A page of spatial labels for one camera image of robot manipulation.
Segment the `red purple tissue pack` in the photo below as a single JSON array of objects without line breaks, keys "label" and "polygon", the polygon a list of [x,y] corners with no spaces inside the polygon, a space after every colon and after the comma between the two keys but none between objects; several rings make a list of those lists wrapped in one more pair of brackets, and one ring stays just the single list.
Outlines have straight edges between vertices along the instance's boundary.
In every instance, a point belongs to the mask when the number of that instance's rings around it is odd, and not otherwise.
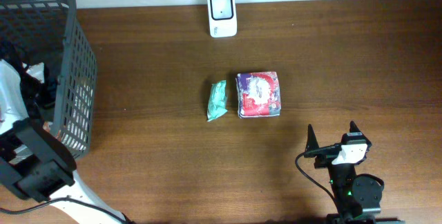
[{"label": "red purple tissue pack", "polygon": [[280,85],[275,71],[238,73],[238,116],[267,118],[279,116],[282,108]]}]

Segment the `teal wet wipes pouch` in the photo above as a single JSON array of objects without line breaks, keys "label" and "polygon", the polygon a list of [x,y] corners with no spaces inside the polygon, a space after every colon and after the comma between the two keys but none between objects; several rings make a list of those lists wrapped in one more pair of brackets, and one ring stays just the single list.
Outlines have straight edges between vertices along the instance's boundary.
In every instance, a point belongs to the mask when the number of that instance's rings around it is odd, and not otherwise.
[{"label": "teal wet wipes pouch", "polygon": [[208,122],[223,116],[227,112],[226,85],[226,80],[222,80],[211,85],[207,107]]}]

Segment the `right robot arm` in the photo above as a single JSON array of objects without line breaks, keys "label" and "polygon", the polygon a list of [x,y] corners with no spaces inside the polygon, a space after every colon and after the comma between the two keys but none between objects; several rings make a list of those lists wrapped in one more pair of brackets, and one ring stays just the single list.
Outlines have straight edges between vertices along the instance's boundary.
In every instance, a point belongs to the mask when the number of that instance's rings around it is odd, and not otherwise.
[{"label": "right robot arm", "polygon": [[349,123],[349,131],[343,134],[339,143],[326,147],[319,146],[313,127],[308,126],[305,151],[298,157],[314,158],[315,169],[327,169],[331,190],[304,172],[298,160],[295,160],[295,165],[303,176],[324,190],[335,204],[337,212],[328,214],[326,223],[402,223],[397,218],[376,218],[381,213],[385,183],[374,175],[356,173],[355,166],[365,161],[371,146],[372,143],[353,121]]}]

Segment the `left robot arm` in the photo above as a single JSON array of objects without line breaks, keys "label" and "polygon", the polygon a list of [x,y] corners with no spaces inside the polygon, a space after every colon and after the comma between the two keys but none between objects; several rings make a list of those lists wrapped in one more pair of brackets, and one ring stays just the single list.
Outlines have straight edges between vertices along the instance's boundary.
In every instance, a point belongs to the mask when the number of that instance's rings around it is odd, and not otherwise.
[{"label": "left robot arm", "polygon": [[130,223],[83,182],[73,155],[46,128],[41,112],[54,108],[57,87],[44,63],[27,64],[13,43],[1,42],[1,184],[38,203],[1,212],[20,215],[51,205],[77,223]]}]

